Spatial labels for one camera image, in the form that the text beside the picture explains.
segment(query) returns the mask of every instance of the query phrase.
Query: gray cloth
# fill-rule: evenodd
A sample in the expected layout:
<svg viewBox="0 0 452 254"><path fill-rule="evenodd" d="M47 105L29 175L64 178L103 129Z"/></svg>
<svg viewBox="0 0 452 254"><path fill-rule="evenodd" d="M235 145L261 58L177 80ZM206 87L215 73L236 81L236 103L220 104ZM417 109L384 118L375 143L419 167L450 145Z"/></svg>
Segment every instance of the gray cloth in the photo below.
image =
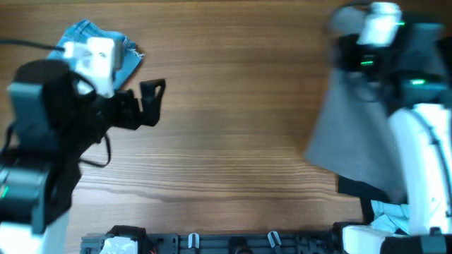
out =
<svg viewBox="0 0 452 254"><path fill-rule="evenodd" d="M359 33L363 24L364 14L347 8L331 25L350 34ZM432 68L445 73L438 57ZM304 156L312 164L379 188L392 202L400 202L406 189L388 114L380 102L359 100L345 74L338 68L332 70L323 109Z"/></svg>

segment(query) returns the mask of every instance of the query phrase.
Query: wooden table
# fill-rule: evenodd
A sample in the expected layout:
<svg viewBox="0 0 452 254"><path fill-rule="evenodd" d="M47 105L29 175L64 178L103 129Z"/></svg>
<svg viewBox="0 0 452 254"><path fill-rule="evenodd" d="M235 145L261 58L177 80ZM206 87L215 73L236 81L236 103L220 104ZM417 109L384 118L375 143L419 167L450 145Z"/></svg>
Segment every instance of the wooden table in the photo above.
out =
<svg viewBox="0 0 452 254"><path fill-rule="evenodd" d="M83 167L67 253L115 224L227 233L361 219L359 200L336 193L335 174L302 156L327 86L322 27L339 1L64 2L0 5L0 37L54 44L88 18L146 54L125 88L139 96L139 81L167 79L161 122L112 129L112 163ZM14 71L46 54L0 47L2 130L12 120L4 91ZM87 156L105 158L103 146Z"/></svg>

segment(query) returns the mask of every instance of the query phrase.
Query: blue denim cloth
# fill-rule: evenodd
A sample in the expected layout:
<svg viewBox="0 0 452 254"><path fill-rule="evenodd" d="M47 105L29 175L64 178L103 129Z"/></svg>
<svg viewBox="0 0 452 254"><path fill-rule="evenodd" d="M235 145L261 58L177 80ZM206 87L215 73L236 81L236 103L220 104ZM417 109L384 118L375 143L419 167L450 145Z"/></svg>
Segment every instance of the blue denim cloth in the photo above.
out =
<svg viewBox="0 0 452 254"><path fill-rule="evenodd" d="M141 62L144 54L136 51L136 43L132 42L126 35L115 31L104 31L89 20L82 20L66 29L58 42L58 46L63 46L65 42L86 42L89 37L106 37L119 40L124 45L124 60L122 68L115 73L113 82L114 89L118 90L126 82L127 78L135 71ZM48 59L62 59L63 52L53 51ZM65 59L72 69L75 68L75 59Z"/></svg>

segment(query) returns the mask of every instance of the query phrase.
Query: light blue fabric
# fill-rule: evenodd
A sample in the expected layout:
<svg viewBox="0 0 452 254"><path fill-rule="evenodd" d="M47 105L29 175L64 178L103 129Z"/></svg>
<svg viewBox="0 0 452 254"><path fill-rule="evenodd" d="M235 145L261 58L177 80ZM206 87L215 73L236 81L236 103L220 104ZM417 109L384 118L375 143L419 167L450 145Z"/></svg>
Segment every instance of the light blue fabric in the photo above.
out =
<svg viewBox="0 0 452 254"><path fill-rule="evenodd" d="M66 29L63 36L58 42L58 46L63 46L65 42L86 42L89 37L106 37L114 40L119 40L124 45L124 60L122 68L115 73L113 82L114 89L118 90L127 81L130 75L138 67L144 54L139 54L136 51L136 43L132 42L126 35L115 31L104 31L89 20L82 20L79 23L73 24ZM63 52L53 51L47 57L48 59L62 59ZM76 62L71 59L65 59L72 69L75 68Z"/></svg>
<svg viewBox="0 0 452 254"><path fill-rule="evenodd" d="M394 233L402 229L410 234L410 206L386 204L379 201L371 201L375 220L371 223L373 229Z"/></svg>

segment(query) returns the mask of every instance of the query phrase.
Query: green light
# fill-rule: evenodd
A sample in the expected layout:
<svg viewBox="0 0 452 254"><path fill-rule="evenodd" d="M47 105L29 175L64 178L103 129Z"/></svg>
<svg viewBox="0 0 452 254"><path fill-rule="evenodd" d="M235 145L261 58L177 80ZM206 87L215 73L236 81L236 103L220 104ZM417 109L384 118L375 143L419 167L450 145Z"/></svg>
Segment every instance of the green light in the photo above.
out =
<svg viewBox="0 0 452 254"><path fill-rule="evenodd" d="M424 85L425 84L425 80L411 80L411 83L413 85Z"/></svg>
<svg viewBox="0 0 452 254"><path fill-rule="evenodd" d="M6 194L8 193L9 187L5 187L5 189L3 190L3 194L1 194L1 198L5 198Z"/></svg>
<svg viewBox="0 0 452 254"><path fill-rule="evenodd" d="M374 62L373 61L365 61L365 62L361 62L362 66L369 66L369 65L373 65Z"/></svg>

